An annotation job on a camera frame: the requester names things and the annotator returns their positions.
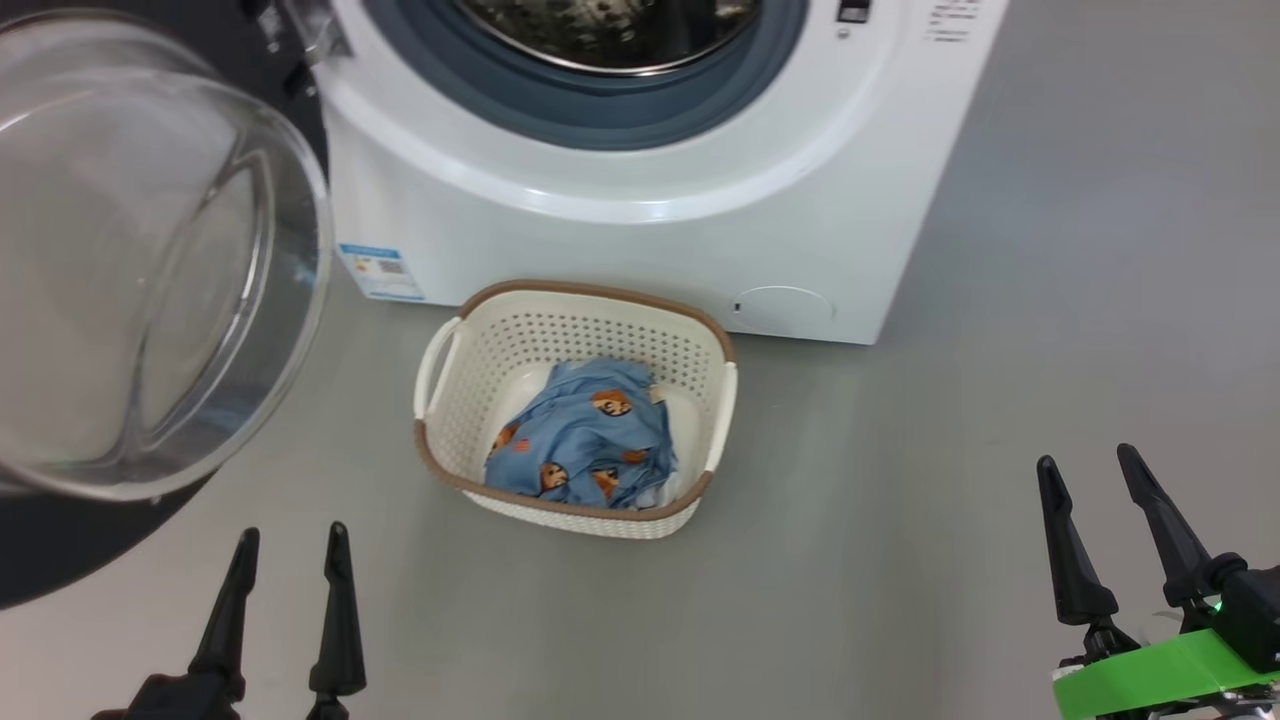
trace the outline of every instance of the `washing machine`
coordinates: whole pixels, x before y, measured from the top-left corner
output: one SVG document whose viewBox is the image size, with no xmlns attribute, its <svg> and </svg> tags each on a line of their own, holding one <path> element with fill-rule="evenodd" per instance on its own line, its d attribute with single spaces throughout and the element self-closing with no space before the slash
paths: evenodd
<svg viewBox="0 0 1280 720">
<path fill-rule="evenodd" d="M 873 343 L 1005 0 L 335 0 L 314 72 L 374 299 L 512 278 Z"/>
</svg>

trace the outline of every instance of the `green tape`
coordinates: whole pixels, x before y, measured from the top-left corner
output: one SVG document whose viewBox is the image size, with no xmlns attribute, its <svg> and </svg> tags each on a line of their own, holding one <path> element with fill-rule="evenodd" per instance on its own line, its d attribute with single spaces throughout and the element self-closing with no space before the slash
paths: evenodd
<svg viewBox="0 0 1280 720">
<path fill-rule="evenodd" d="M 1276 679 L 1254 673 L 1213 630 L 1199 630 L 1088 665 L 1053 683 L 1053 694 L 1062 720 L 1084 720 Z"/>
</svg>

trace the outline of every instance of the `brown basket rim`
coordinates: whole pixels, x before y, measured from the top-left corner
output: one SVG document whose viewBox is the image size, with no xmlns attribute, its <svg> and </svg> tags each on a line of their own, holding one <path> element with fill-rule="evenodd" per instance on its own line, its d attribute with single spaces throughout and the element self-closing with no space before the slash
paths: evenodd
<svg viewBox="0 0 1280 720">
<path fill-rule="evenodd" d="M 604 287 L 598 284 L 588 283 L 571 283 L 571 282 L 558 282 L 558 281 L 507 281 L 497 284 L 492 284 L 480 292 L 471 296 L 470 300 L 458 310 L 458 316 L 463 320 L 474 313 L 477 307 L 485 304 L 485 301 L 492 300 L 499 295 L 506 295 L 508 292 L 516 291 L 535 291 L 535 292 L 558 292 L 561 295 L 586 295 L 589 297 L 604 297 L 608 300 L 621 300 L 623 302 L 634 302 L 636 305 L 648 305 L 650 307 L 657 307 L 658 310 L 666 310 L 668 313 L 675 313 L 677 315 L 685 315 L 686 318 L 692 318 L 707 329 L 712 331 L 716 340 L 719 341 L 721 350 L 724 352 L 726 363 L 736 363 L 737 356 L 733 354 L 733 342 L 730 340 L 728 333 L 724 328 L 716 322 L 707 313 L 685 305 L 684 302 L 676 302 L 675 300 L 667 300 L 666 297 L 658 297 L 654 295 L 645 295 L 643 292 L 635 292 L 630 290 L 618 290 L 614 287 Z"/>
<path fill-rule="evenodd" d="M 657 307 L 659 310 L 666 310 L 668 313 L 675 313 L 677 315 L 685 315 L 686 318 L 692 318 L 703 325 L 707 327 L 719 341 L 721 350 L 724 354 L 726 363 L 736 363 L 736 355 L 733 354 L 733 343 L 724 332 L 724 328 L 716 322 L 709 314 L 685 305 L 684 302 L 676 302 L 675 300 L 667 300 L 664 297 L 657 297 L 653 295 L 645 295 L 643 292 L 635 292 L 630 290 L 618 290 L 613 287 L 604 287 L 588 283 L 573 283 L 573 282 L 557 282 L 557 281 L 531 281 L 531 279 L 518 279 L 507 281 L 497 284 L 492 284 L 480 292 L 471 296 L 465 305 L 458 310 L 458 316 L 466 319 L 477 307 L 485 304 L 485 301 L 492 300 L 499 295 L 506 295 L 508 292 L 517 291 L 535 291 L 535 292 L 558 292 L 562 295 L 586 295 L 590 297 L 604 297 L 608 300 L 621 300 L 623 302 L 634 302 L 637 305 L 648 305 L 650 307 Z M 666 520 L 667 518 L 678 515 L 685 511 L 701 498 L 707 487 L 710 484 L 714 473 L 710 470 L 703 471 L 698 478 L 694 487 L 689 488 L 684 496 L 681 496 L 676 502 L 663 507 L 653 507 L 649 510 L 608 510 L 599 507 L 582 507 L 579 505 L 566 505 L 563 502 L 548 502 L 545 500 L 538 500 L 536 497 L 527 497 L 524 495 L 516 495 L 512 492 L 506 492 L 500 489 L 492 488 L 489 486 L 476 483 L 462 475 L 457 475 L 444 469 L 431 452 L 431 443 L 428 442 L 428 427 L 425 419 L 413 420 L 413 445 L 417 447 L 417 454 L 422 459 L 422 462 L 428 466 L 436 478 L 440 479 L 447 486 L 457 488 L 460 491 L 474 492 L 476 495 L 497 500 L 500 502 L 509 502 L 512 505 L 520 505 L 524 507 L 531 507 L 534 510 L 544 510 L 547 512 L 554 512 L 557 515 L 575 515 L 579 518 L 595 518 L 599 520 L 621 520 L 626 523 L 652 523 L 657 520 Z"/>
</svg>

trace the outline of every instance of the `blue label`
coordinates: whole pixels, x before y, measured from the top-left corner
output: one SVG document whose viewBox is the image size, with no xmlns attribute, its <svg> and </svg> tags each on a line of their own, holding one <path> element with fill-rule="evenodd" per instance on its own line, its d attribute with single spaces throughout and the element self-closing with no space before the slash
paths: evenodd
<svg viewBox="0 0 1280 720">
<path fill-rule="evenodd" d="M 399 260 L 399 252 L 396 250 L 388 250 L 385 247 L 369 247 L 367 245 L 338 245 L 343 252 L 347 255 L 369 255 L 370 258 L 385 258 L 388 260 Z"/>
</svg>

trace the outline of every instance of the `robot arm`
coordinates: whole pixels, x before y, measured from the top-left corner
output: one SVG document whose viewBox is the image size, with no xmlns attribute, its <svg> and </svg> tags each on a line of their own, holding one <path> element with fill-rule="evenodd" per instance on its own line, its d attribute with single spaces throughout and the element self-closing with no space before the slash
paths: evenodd
<svg viewBox="0 0 1280 720">
<path fill-rule="evenodd" d="M 1084 655 L 1064 660 L 1053 694 L 1064 720 L 1147 720 L 1212 707 L 1267 716 L 1280 702 L 1280 569 L 1249 570 L 1235 553 L 1210 557 L 1130 445 L 1116 451 L 1165 569 L 1165 600 L 1183 610 L 1178 637 L 1140 647 L 1111 620 L 1119 610 L 1071 521 L 1071 497 L 1052 457 L 1037 465 L 1059 621 L 1088 625 Z M 1221 602 L 1210 605 L 1208 598 Z"/>
<path fill-rule="evenodd" d="M 151 675 L 127 710 L 104 710 L 92 720 L 239 720 L 232 705 L 244 700 L 241 648 L 244 606 L 257 577 L 257 528 L 244 530 L 187 674 Z M 356 614 L 351 544 L 342 523 L 329 528 L 324 574 L 329 580 L 329 603 L 320 660 L 311 667 L 310 685 L 316 701 L 307 720 L 347 720 L 347 708 L 338 697 L 365 688 L 365 653 Z"/>
</svg>

